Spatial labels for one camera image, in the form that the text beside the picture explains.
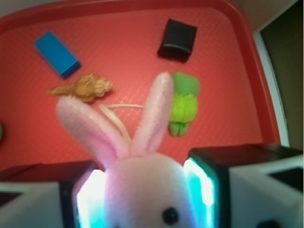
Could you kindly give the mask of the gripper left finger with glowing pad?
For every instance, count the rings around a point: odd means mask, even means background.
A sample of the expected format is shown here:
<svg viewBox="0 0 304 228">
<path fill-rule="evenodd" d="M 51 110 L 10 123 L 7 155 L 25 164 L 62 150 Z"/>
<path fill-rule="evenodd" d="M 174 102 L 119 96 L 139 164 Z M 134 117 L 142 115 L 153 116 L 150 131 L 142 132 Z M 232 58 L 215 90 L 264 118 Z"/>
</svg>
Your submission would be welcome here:
<svg viewBox="0 0 304 228">
<path fill-rule="evenodd" d="M 2 228 L 102 228 L 105 174 L 94 161 L 37 163 L 0 172 Z"/>
</svg>

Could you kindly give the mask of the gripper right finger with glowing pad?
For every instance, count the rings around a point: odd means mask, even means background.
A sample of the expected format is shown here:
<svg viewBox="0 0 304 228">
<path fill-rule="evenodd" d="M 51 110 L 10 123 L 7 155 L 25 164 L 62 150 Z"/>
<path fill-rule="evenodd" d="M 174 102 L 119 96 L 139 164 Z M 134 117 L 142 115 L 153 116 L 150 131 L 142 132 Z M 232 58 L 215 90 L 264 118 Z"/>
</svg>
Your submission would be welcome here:
<svg viewBox="0 0 304 228">
<path fill-rule="evenodd" d="M 278 144 L 192 148 L 183 165 L 200 228 L 301 228 L 304 153 Z"/>
</svg>

